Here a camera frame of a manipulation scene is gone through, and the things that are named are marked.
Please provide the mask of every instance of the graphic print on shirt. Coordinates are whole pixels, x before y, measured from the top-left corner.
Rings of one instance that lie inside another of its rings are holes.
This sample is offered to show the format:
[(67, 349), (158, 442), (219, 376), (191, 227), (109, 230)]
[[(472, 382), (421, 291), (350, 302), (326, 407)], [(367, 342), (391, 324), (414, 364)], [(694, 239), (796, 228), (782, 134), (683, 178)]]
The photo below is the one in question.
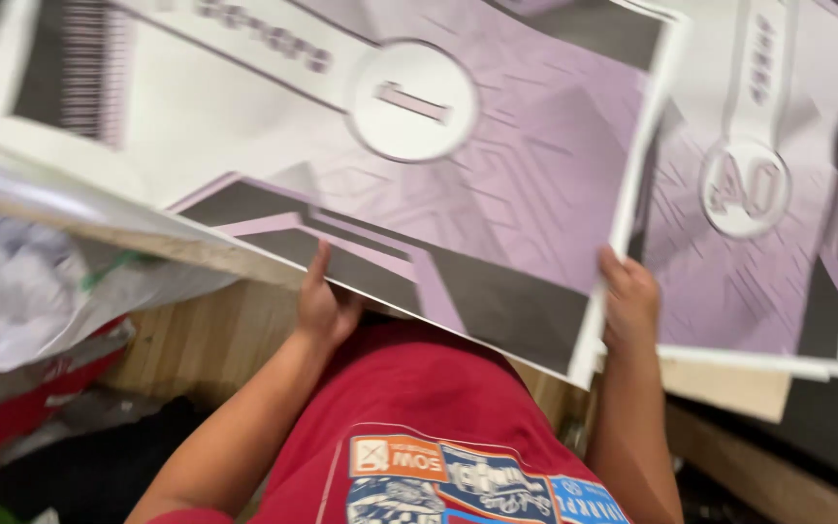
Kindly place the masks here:
[(525, 472), (507, 454), (411, 435), (350, 441), (349, 524), (627, 522), (600, 484)]

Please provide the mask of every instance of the hand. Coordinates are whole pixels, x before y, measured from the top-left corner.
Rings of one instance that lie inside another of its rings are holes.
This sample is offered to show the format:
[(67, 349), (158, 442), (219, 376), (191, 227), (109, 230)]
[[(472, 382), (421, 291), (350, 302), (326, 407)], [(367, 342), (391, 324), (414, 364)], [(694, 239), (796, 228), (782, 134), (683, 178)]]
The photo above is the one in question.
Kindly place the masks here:
[(309, 265), (296, 306), (296, 334), (310, 340), (323, 351), (335, 348), (357, 328), (364, 297), (346, 289), (332, 290), (325, 281), (330, 246), (319, 241), (319, 251)]
[(600, 248), (599, 270), (609, 284), (603, 343), (610, 354), (654, 348), (658, 340), (658, 282), (631, 258), (620, 262), (608, 245)]

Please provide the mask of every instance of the red t-shirt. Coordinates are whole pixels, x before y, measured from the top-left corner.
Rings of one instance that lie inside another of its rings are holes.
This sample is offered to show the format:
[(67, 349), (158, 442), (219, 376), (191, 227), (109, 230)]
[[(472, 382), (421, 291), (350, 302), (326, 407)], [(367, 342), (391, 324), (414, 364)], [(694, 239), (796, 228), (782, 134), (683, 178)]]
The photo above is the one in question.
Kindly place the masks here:
[[(183, 510), (152, 524), (226, 524)], [(627, 522), (506, 359), (414, 322), (361, 328), (280, 450), (251, 524)]]

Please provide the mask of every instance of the person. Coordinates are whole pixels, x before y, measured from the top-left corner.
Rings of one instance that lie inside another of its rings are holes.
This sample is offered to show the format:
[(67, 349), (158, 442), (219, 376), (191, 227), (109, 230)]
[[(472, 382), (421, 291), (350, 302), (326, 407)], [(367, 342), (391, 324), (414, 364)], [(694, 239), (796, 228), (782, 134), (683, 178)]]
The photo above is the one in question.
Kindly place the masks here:
[(226, 524), (265, 479), (252, 524), (682, 522), (658, 285), (639, 263), (599, 253), (608, 356), (581, 462), (496, 351), (417, 321), (355, 329), (362, 301), (332, 291), (329, 258), (320, 243), (295, 330), (176, 450), (128, 523)]

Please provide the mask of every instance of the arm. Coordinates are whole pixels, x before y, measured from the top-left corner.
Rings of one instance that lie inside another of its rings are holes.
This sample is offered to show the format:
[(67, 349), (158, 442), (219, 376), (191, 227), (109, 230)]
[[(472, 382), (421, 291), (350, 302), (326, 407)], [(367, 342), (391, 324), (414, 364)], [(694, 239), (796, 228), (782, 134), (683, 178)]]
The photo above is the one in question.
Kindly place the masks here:
[(142, 524), (177, 509), (236, 516), (260, 486), (335, 348), (357, 326), (362, 302), (342, 303), (325, 281), (329, 244), (303, 281), (296, 329), (257, 374), (173, 453), (129, 515)]
[(636, 522), (683, 522), (665, 438), (665, 393), (656, 354), (658, 284), (638, 262), (608, 246), (606, 367), (585, 462)]

